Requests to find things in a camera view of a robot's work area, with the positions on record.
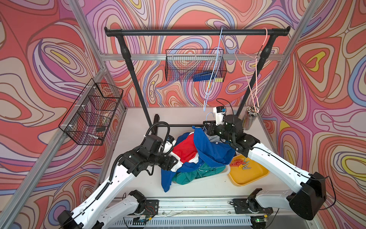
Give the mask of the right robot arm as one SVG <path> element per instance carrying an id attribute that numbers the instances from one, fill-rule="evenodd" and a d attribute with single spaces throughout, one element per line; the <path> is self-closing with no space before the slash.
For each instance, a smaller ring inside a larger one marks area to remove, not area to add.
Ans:
<path id="1" fill-rule="evenodd" d="M 204 121 L 209 136 L 216 135 L 244 157 L 254 160 L 277 176 L 287 186 L 283 191 L 258 188 L 247 198 L 248 208 L 258 212 L 265 208 L 292 210 L 306 220 L 312 220 L 327 199 L 326 178 L 292 165 L 268 149 L 256 137 L 246 134 L 236 115 L 224 115 L 215 121 Z"/>

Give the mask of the pink plastic hanger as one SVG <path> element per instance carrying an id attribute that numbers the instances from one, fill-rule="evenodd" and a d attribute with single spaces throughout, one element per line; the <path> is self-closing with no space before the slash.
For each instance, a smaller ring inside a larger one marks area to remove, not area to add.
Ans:
<path id="1" fill-rule="evenodd" d="M 255 59 L 255 71 L 254 71 L 254 75 L 255 75 L 255 78 L 252 77 L 252 79 L 255 79 L 255 90 L 253 91 L 253 86 L 250 86 L 250 82 L 248 80 L 248 77 L 247 75 L 245 74 L 245 78 L 246 78 L 246 81 L 248 83 L 248 89 L 249 89 L 249 94 L 252 98 L 252 102 L 253 102 L 253 105 L 254 105 L 254 111 L 258 113 L 259 111 L 259 99 L 258 99 L 258 67 L 259 67 L 259 52 L 262 50 L 262 48 L 264 47 L 264 44 L 265 44 L 265 41 L 267 40 L 267 37 L 268 37 L 268 29 L 267 28 L 264 28 L 265 29 L 265 32 L 266 32 L 266 37 L 262 43 L 262 46 L 261 48 L 259 49 L 256 57 L 254 58 Z"/>

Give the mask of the light blue hanger green jacket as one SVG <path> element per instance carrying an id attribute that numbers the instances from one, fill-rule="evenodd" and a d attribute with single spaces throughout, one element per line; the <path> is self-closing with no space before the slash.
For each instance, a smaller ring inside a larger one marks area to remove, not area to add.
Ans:
<path id="1" fill-rule="evenodd" d="M 206 111 L 206 107 L 207 107 L 207 102 L 208 102 L 208 99 L 209 99 L 209 96 L 210 96 L 210 93 L 211 93 L 211 87 L 212 87 L 212 83 L 214 82 L 214 79 L 217 75 L 217 63 L 218 63 L 218 57 L 219 57 L 219 49 L 220 49 L 220 43 L 221 43 L 221 40 L 222 40 L 222 32 L 223 32 L 223 28 L 221 28 L 220 30 L 220 34 L 219 34 L 219 42 L 218 42 L 218 45 L 217 45 L 217 48 L 216 48 L 216 54 L 215 54 L 215 61 L 214 61 L 214 65 L 213 65 L 213 69 L 212 69 L 212 73 L 210 75 L 210 78 L 209 78 L 209 81 L 208 81 L 208 84 L 207 84 L 207 88 L 206 88 L 206 91 L 205 91 L 205 97 L 204 97 L 204 105 L 203 105 L 203 111 L 205 112 Z"/>

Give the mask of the green kids jacket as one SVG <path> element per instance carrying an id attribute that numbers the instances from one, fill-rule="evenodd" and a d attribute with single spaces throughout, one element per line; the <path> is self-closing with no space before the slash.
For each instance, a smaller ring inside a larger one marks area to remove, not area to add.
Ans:
<path id="1" fill-rule="evenodd" d="M 221 173 L 225 169 L 224 167 L 210 167 L 206 163 L 202 164 L 197 170 L 192 172 L 180 172 L 177 173 L 173 179 L 172 184 L 174 185 L 186 185 L 194 179 L 212 176 Z"/>

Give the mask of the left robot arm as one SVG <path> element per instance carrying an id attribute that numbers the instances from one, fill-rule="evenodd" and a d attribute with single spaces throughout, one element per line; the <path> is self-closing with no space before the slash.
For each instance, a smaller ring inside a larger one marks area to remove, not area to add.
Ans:
<path id="1" fill-rule="evenodd" d="M 110 203 L 141 172 L 149 166 L 171 170 L 178 160 L 171 156 L 176 141 L 169 135 L 165 140 L 149 135 L 130 151 L 119 155 L 109 177 L 87 200 L 72 211 L 65 210 L 57 218 L 61 229 L 106 229 L 117 220 L 130 214 L 141 215 L 146 211 L 146 197 L 131 191 L 122 201 Z"/>

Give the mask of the blue red white jacket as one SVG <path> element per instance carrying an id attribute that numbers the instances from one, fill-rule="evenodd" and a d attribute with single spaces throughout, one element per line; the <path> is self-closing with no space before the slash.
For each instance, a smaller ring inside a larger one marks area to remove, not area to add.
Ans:
<path id="1" fill-rule="evenodd" d="M 236 152 L 228 144 L 222 143 L 219 137 L 209 137 L 201 128 L 194 129 L 179 136 L 170 155 L 179 160 L 172 170 L 161 170 L 161 186 L 168 192 L 173 177 L 180 172 L 192 172 L 206 163 L 210 167 L 229 165 Z"/>

